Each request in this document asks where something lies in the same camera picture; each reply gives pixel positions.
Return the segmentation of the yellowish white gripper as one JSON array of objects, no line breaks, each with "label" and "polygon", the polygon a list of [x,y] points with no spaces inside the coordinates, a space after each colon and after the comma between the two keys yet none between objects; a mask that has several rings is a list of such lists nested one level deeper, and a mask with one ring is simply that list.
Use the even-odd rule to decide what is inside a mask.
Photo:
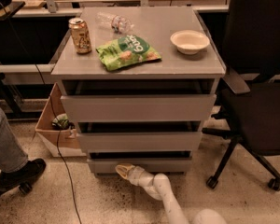
[{"label": "yellowish white gripper", "polygon": [[142,188],[150,187],[154,178],[154,175],[147,172],[144,168],[130,163],[118,164],[116,172],[131,184]]}]

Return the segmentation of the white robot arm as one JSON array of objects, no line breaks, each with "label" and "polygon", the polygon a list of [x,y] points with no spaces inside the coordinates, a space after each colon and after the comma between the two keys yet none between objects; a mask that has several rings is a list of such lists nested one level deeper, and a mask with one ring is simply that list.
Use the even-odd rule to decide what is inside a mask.
[{"label": "white robot arm", "polygon": [[141,187],[153,199],[162,201],[169,224],[227,224],[225,218],[212,209],[199,211],[192,222],[184,215],[171,187],[167,175],[153,175],[140,166],[122,163],[116,166],[116,172],[132,185]]}]

